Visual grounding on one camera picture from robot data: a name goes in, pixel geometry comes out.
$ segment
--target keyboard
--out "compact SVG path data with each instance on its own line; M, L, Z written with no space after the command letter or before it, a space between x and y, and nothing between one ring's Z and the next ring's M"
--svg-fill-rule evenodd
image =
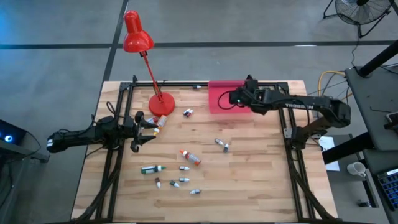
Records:
M383 172L377 175L377 179L384 192L384 197L389 202L391 210L398 209L398 169Z

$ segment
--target cup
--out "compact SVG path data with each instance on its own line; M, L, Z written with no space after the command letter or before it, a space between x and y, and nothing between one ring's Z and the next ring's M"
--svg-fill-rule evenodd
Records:
M366 177L366 167L362 162L353 162L347 166L347 171L352 175L358 175L360 177Z

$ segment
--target glue bottle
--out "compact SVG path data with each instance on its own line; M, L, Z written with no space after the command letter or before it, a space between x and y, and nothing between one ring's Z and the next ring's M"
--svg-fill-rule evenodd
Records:
M196 166L199 166L201 160L197 158L194 154L189 153L187 151L180 150L183 157L188 159L190 162L193 162Z
M141 174L153 174L156 172L161 172L164 169L166 169L166 166L161 165L142 167Z
M161 130L161 129L164 127L164 125L166 124L166 121L167 121L167 117L164 116L164 115L162 115L162 116L159 118L159 121L157 122L158 127L154 129L154 131L155 131L155 132L154 132L154 135L156 135L157 133L160 132L160 130Z

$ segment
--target wooden table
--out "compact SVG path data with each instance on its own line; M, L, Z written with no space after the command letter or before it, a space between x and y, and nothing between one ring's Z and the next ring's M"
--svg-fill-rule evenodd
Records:
M306 95L303 81L286 82L290 94ZM104 83L96 119L110 115L105 103L116 105L119 84ZM174 96L176 108L157 138L141 147L139 153L133 153L130 141L126 141L114 222L297 221L277 111L265 116L210 114L206 88L195 91L190 87L163 87L162 91ZM131 115L142 110L149 118L148 101L153 94L152 88L134 88ZM182 116L187 108L194 109L189 118ZM295 110L295 118L298 126L307 124L305 110ZM214 143L214 138L229 143L227 154ZM98 147L92 145L88 152ZM197 155L202 160L200 166L186 161L179 152L181 149ZM311 190L336 217L319 148L308 145L303 156ZM105 158L106 150L102 150L86 159L72 218L82 214L98 193ZM141 174L142 166L154 164L167 169L158 174ZM179 166L189 166L191 170L179 171ZM156 177L161 179L161 189L155 185ZM179 177L187 177L190 182L180 183L180 188L172 187L170 180L177 181ZM190 195L192 189L201 189L202 193Z

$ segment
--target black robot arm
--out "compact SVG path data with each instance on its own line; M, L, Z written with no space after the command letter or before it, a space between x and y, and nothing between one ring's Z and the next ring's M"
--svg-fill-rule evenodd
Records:
M125 125L118 124L114 116L107 116L96 122L96 126L90 125L82 131L57 131L47 139L47 150L51 153L61 152L69 147L84 146L90 144L102 144L107 149L117 149L121 146L121 140L134 138L131 142L131 150L138 152L138 146L145 144L155 136L143 136L141 127L156 128L156 124L145 121L144 113L138 111L134 120L128 116Z
M348 126L351 121L351 108L340 100L327 96L285 95L279 90L259 88L258 81L250 75L242 87L229 93L229 103L240 107L248 106L253 112L263 115L280 108L320 112L323 117L308 122L306 126L285 130L285 137L290 139L294 149L304 149L308 138L314 134L322 136L328 128L342 128Z

